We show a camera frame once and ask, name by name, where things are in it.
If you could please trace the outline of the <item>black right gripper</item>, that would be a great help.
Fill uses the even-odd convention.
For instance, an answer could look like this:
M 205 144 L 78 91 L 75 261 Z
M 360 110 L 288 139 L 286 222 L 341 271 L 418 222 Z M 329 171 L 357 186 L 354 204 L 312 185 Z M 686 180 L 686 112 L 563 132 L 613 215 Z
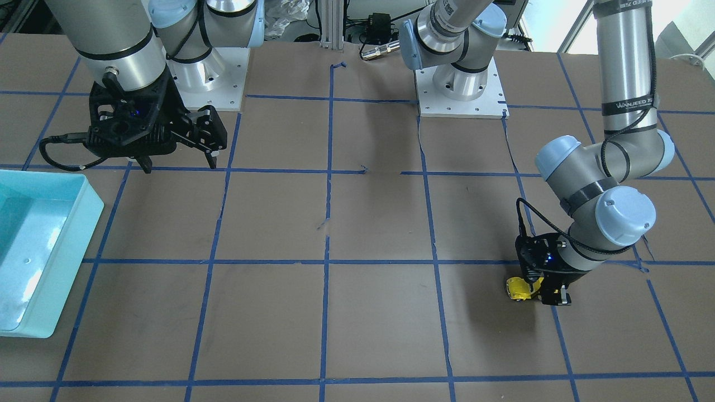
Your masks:
M 196 112 L 184 106 L 169 70 L 149 85 L 123 88 L 118 70 L 104 72 L 89 97 L 91 124 L 84 147 L 97 157 L 133 157 L 145 174 L 152 171 L 151 155 L 167 155 L 177 142 L 204 153 L 211 170 L 220 150 L 228 145 L 225 125 L 215 107 Z

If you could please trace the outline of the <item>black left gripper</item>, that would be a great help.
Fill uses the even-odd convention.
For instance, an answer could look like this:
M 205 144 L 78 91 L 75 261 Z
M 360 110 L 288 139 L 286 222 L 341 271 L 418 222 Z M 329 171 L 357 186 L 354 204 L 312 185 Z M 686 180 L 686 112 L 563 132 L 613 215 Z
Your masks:
M 545 305 L 568 306 L 572 304 L 569 285 L 586 275 L 567 264 L 559 254 L 559 234 L 549 232 L 531 237 L 516 237 L 515 248 L 521 267 L 521 277 L 527 283 L 530 296 L 538 295 Z M 544 277 L 540 287 L 540 277 Z

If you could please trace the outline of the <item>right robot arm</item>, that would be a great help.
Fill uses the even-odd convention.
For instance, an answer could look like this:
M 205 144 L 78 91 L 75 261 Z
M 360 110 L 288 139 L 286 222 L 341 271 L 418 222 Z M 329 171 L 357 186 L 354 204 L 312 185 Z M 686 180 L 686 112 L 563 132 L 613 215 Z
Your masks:
M 177 144 L 199 150 L 214 170 L 228 134 L 214 104 L 189 108 L 187 94 L 237 90 L 236 66 L 221 48 L 265 38 L 263 1 L 48 1 L 92 72 L 90 125 L 47 137 L 41 157 L 64 171 L 126 157 L 152 171 L 151 157 Z

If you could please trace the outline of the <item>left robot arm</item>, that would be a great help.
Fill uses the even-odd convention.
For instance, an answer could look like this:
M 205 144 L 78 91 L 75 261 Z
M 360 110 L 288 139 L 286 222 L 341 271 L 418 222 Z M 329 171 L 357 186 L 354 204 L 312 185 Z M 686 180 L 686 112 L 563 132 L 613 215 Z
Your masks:
M 530 236 L 523 217 L 515 248 L 521 276 L 508 278 L 510 299 L 569 305 L 569 286 L 629 250 L 656 222 L 651 199 L 624 181 L 666 168 L 675 146 L 656 123 L 659 97 L 651 1 L 595 1 L 600 62 L 602 142 L 571 135 L 547 143 L 535 165 L 572 219 L 567 231 Z M 458 101 L 481 95 L 488 64 L 506 32 L 491 1 L 437 1 L 399 28 L 404 64 L 436 67 L 435 83 Z

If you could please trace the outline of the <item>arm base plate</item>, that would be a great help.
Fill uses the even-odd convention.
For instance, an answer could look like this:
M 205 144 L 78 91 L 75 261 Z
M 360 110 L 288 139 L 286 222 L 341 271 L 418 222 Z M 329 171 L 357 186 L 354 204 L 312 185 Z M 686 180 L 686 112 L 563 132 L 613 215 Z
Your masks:
M 421 117 L 510 117 L 495 59 L 472 74 L 447 64 L 414 71 Z
M 211 105 L 217 111 L 239 112 L 249 57 L 248 48 L 219 47 L 201 61 L 193 64 L 168 61 L 168 67 L 188 109 Z

